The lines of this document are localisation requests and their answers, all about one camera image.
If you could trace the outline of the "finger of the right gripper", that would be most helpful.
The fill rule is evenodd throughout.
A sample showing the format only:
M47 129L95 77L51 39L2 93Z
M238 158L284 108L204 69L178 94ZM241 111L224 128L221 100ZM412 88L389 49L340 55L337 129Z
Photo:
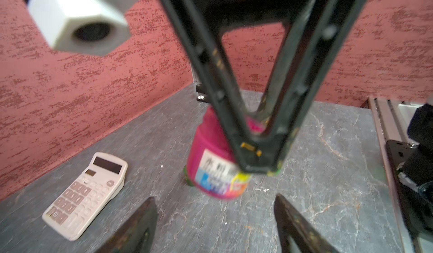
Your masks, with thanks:
M159 0L241 169L275 173L367 0L317 0L272 116L256 118L283 41L305 0Z
M256 118L269 118L272 116L285 81L292 77L290 67L297 53L305 27L310 19L317 0L305 0L294 12L291 20L283 21L285 34L277 53L277 57L268 79L265 92L255 111Z

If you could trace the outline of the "pink paint jar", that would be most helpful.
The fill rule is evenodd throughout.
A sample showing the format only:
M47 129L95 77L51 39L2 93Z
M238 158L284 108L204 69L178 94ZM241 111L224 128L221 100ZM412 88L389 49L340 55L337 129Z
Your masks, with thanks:
M251 179L236 162L212 106L197 127L186 166L189 179L199 190L221 200L240 197Z

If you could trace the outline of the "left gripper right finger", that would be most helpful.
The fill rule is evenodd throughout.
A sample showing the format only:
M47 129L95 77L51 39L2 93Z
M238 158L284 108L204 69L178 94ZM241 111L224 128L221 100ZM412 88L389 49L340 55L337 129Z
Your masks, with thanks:
M274 216L283 253L336 253L338 251L280 193L275 197Z

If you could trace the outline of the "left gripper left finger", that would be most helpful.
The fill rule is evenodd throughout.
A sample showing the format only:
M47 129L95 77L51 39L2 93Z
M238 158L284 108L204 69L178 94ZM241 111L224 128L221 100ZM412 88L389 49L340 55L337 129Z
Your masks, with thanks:
M115 234L97 249L98 253L149 253L158 221L154 197L149 197Z

